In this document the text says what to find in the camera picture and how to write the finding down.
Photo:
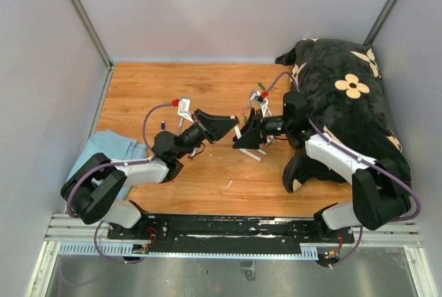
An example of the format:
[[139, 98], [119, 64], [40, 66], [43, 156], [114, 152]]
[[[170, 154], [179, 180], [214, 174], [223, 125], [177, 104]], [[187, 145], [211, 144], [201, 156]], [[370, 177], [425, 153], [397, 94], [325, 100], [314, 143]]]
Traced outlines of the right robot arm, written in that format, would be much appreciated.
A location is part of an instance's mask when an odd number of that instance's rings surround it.
[[298, 92], [287, 92], [282, 98], [282, 115], [272, 115], [268, 93], [254, 90], [247, 122], [236, 129], [233, 147], [245, 152], [259, 149], [270, 137], [284, 134], [293, 148], [322, 164], [352, 186], [352, 201], [332, 204], [314, 214], [313, 233], [330, 241], [339, 229], [362, 226], [374, 231], [398, 220], [412, 208], [408, 186], [401, 180], [397, 165], [390, 159], [376, 160], [351, 150], [317, 129], [308, 116], [308, 105]]

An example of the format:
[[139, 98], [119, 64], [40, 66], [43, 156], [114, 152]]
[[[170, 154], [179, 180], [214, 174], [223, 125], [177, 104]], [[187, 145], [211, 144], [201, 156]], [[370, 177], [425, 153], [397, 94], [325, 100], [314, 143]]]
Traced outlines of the beige cap marker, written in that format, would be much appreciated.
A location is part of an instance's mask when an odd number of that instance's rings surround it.
[[242, 135], [241, 135], [240, 128], [239, 128], [238, 125], [236, 125], [236, 126], [234, 127], [234, 131], [235, 131], [235, 134], [236, 134], [236, 138], [237, 138], [237, 140], [240, 139]]

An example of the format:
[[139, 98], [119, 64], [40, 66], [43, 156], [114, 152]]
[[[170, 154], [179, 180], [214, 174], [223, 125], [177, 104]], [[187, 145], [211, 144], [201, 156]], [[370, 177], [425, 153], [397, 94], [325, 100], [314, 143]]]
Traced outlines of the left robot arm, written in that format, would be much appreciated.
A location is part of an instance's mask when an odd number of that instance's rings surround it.
[[191, 120], [192, 125], [179, 135], [160, 131], [151, 157], [112, 160], [103, 153], [92, 155], [61, 188], [68, 215], [84, 224], [118, 224], [130, 237], [143, 237], [148, 230], [143, 210], [120, 199], [119, 192], [128, 186], [174, 180], [183, 168], [181, 158], [195, 156], [204, 142], [215, 144], [239, 124], [235, 116], [210, 115], [200, 109]]

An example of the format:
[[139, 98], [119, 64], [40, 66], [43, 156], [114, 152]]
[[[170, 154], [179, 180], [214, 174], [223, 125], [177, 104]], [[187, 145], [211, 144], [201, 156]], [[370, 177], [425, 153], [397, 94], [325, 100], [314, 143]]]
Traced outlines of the pink cap marker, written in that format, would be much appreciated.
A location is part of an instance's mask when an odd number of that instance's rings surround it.
[[251, 157], [252, 159], [261, 162], [262, 158], [258, 155], [256, 155], [255, 153], [252, 153], [251, 151], [245, 149], [245, 148], [240, 148], [239, 149], [240, 152], [244, 153], [245, 155], [248, 155], [249, 157]]

